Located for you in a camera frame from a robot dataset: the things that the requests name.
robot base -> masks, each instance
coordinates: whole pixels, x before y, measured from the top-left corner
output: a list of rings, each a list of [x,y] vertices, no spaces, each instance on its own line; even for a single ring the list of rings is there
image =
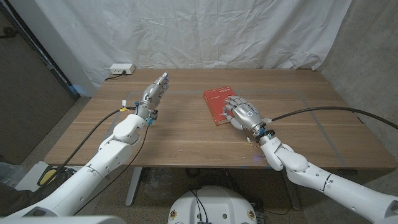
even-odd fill
[[[206,210],[208,223],[257,223],[251,204],[230,189],[206,186],[198,190],[197,195]],[[200,203],[199,206],[202,222],[205,223],[205,211]],[[196,197],[192,192],[187,192],[172,205],[168,223],[198,223],[199,217]]]

table top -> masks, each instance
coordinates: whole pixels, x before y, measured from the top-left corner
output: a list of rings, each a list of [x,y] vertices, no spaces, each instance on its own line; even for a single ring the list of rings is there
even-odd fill
[[[88,102],[44,161],[62,164],[91,129],[110,112],[141,100],[145,88],[165,70],[135,70],[106,81]],[[167,70],[169,89],[161,99],[159,117],[149,127],[141,152],[132,163],[142,167],[265,168],[259,147],[252,147],[248,130],[231,124],[216,126],[203,92],[230,86],[260,111],[276,116],[314,106],[348,106],[318,72],[290,69]],[[70,166],[86,164],[99,144],[128,111],[105,121],[87,140]],[[267,125],[276,136],[309,162],[326,169],[392,169],[396,162],[370,130],[349,111],[313,111]],[[140,146],[133,149],[134,157]]]

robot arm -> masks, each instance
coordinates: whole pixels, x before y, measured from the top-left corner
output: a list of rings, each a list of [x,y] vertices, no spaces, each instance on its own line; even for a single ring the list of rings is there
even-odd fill
[[[224,112],[230,110],[234,114],[234,118],[224,114],[232,125],[251,130],[270,166],[276,171],[286,167],[287,177],[293,183],[317,190],[373,223],[397,216],[398,197],[371,190],[311,164],[281,143],[273,130],[266,131],[268,119],[261,119],[258,110],[241,97],[230,96],[225,103]]]
[[[148,119],[152,122],[157,117],[157,111],[154,109],[167,89],[168,77],[168,74],[164,73],[147,88],[143,100],[137,105],[138,114],[130,114],[120,122],[114,128],[113,134],[101,143],[95,156],[76,174],[45,199],[7,218],[74,215],[101,180],[130,158],[133,147],[141,138],[137,130],[142,129]]]

red book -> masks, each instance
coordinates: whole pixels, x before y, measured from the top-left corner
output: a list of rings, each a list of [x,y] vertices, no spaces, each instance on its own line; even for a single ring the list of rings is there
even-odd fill
[[[207,90],[203,93],[203,97],[206,101],[207,107],[209,107],[211,116],[213,117],[216,125],[221,125],[228,123],[229,121],[223,115],[223,108],[225,106],[224,101],[228,99],[229,96],[234,96],[235,93],[231,87],[226,86],[223,88],[217,88],[215,90]]]

connector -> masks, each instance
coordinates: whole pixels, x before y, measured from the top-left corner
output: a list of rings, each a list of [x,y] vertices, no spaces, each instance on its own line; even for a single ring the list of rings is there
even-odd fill
[[[114,63],[109,69],[114,75],[120,75],[123,71],[126,71],[126,75],[131,75],[136,68],[132,63]]]

